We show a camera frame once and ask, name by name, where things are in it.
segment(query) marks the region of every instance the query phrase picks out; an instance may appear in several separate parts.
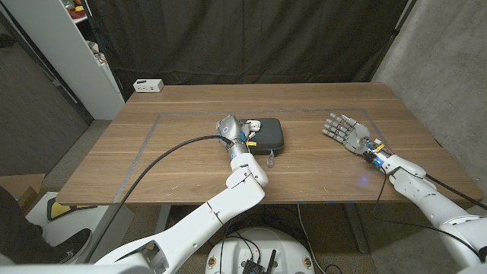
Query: person's leg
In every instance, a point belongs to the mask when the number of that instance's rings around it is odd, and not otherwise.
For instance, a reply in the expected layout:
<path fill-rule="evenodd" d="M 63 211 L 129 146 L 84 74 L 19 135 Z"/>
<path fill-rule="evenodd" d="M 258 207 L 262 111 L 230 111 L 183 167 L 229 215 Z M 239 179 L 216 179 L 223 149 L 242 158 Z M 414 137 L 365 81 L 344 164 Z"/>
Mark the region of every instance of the person's leg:
<path fill-rule="evenodd" d="M 0 253 L 14 263 L 52 263 L 58 253 L 43 239 L 39 227 L 22 215 L 17 201 L 1 186 Z"/>

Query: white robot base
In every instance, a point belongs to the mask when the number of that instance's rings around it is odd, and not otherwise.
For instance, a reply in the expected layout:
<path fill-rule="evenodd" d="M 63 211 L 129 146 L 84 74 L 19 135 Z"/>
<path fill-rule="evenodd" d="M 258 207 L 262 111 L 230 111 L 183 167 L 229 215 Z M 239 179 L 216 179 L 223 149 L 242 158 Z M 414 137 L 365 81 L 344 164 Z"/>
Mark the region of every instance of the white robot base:
<path fill-rule="evenodd" d="M 314 268 L 311 256 L 307 249 L 293 237 L 273 228 L 244 228 L 238 231 L 246 240 L 252 241 L 258 246 L 260 251 L 259 265 L 262 266 L 260 272 L 255 268 L 248 270 L 245 266 L 248 260 L 253 258 L 257 263 L 259 252 L 257 248 L 247 241 L 252 250 L 250 254 L 249 247 L 245 241 L 238 238 L 237 233 L 232 233 L 225 238 L 223 244 L 223 253 L 221 254 L 221 241 L 216 244 L 206 261 L 205 274 L 230 274 L 230 273 L 289 273 L 289 274 L 314 274 Z M 275 250 L 275 257 L 272 263 L 269 263 L 272 251 Z"/>

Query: table leg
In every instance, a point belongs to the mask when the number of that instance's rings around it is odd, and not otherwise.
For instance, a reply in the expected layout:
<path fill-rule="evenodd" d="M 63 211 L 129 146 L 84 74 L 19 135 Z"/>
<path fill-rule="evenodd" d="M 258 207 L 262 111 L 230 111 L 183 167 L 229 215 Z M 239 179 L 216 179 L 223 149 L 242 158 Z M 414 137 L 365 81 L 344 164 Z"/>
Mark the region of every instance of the table leg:
<path fill-rule="evenodd" d="M 355 243 L 357 244 L 357 250 L 361 254 L 368 253 L 367 241 L 365 240 L 364 229 L 362 223 L 358 217 L 357 207 L 353 203 L 346 203 L 343 205 L 347 219 L 349 220 L 350 228 L 352 229 Z"/>
<path fill-rule="evenodd" d="M 161 205 L 159 211 L 158 224 L 155 226 L 155 233 L 159 233 L 166 230 L 166 223 L 169 219 L 170 205 Z"/>

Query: black case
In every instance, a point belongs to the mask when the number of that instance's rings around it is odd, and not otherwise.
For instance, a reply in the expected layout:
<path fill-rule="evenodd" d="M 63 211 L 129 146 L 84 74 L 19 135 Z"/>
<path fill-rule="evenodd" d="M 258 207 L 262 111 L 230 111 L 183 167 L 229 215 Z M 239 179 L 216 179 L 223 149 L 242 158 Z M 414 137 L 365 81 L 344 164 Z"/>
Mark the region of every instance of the black case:
<path fill-rule="evenodd" d="M 249 119 L 240 119 L 245 123 Z M 284 136 L 282 134 L 281 123 L 276 118 L 255 118 L 260 121 L 260 131 L 252 137 L 249 142 L 257 145 L 249 145 L 250 153 L 253 155 L 270 155 L 271 150 L 277 156 L 284 148 Z"/>

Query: humanoid robot hand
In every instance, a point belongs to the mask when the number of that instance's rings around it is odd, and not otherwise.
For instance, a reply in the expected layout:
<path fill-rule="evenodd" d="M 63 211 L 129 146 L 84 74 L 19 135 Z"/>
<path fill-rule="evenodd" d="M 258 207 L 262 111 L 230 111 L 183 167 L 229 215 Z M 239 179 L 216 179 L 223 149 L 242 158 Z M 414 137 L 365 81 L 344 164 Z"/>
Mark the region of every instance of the humanoid robot hand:
<path fill-rule="evenodd" d="M 367 145 L 371 143 L 371 133 L 367 126 L 364 126 L 345 115 L 337 116 L 331 113 L 334 119 L 327 119 L 323 133 L 341 142 L 349 151 L 361 155 L 367 151 Z"/>
<path fill-rule="evenodd" d="M 216 124 L 216 134 L 230 139 L 235 144 L 248 140 L 252 136 L 252 132 L 259 130 L 259 121 L 248 120 L 246 123 L 242 123 L 234 114 L 226 116 Z"/>
<path fill-rule="evenodd" d="M 222 121 L 216 123 L 216 134 L 224 136 L 233 142 L 233 145 L 225 145 L 230 157 L 233 159 L 237 155 L 249 152 L 246 141 L 255 135 L 254 132 L 260 130 L 260 122 L 249 120 L 242 123 L 234 114 L 226 116 Z"/>

